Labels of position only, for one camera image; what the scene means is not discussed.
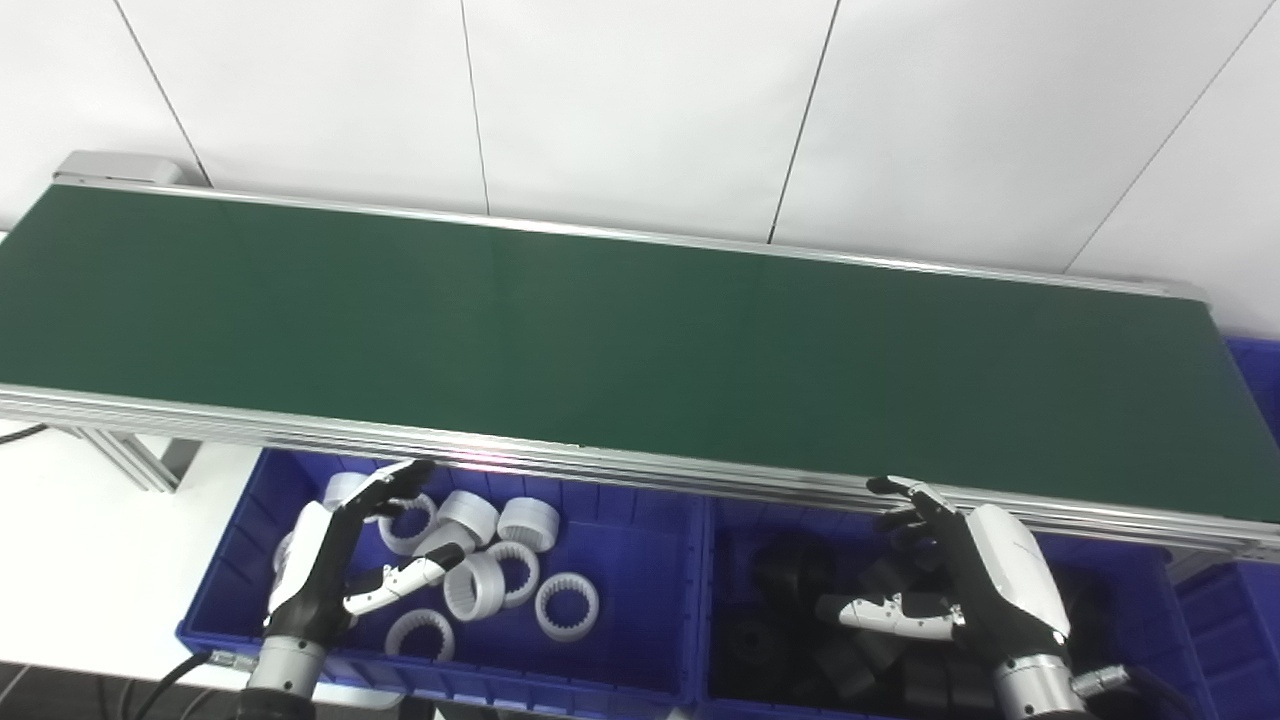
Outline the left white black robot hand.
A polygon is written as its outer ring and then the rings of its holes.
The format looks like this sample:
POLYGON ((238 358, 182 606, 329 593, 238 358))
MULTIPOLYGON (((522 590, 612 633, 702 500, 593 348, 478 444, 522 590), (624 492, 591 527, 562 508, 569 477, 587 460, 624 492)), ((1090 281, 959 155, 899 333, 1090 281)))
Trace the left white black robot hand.
POLYGON ((474 547, 467 543, 447 541, 383 565, 356 582, 347 579, 365 520, 390 516, 396 502, 416 498, 434 468, 424 459, 393 462, 366 475, 340 501, 312 501, 303 507, 268 601, 264 639, 293 638, 330 647, 352 619, 443 580, 471 555, 474 547))

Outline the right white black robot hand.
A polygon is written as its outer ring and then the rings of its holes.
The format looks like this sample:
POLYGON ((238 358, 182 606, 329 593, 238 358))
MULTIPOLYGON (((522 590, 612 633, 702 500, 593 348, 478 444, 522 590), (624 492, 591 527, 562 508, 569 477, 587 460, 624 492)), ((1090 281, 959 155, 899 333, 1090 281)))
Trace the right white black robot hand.
POLYGON ((1064 601, 1038 541, 1019 519, 993 503, 964 512, 906 477, 872 477, 867 488, 908 501, 884 512, 879 527, 931 537, 954 589, 936 603, 905 593, 822 594, 817 619, 910 641, 955 642, 996 669, 1069 666, 1064 601))

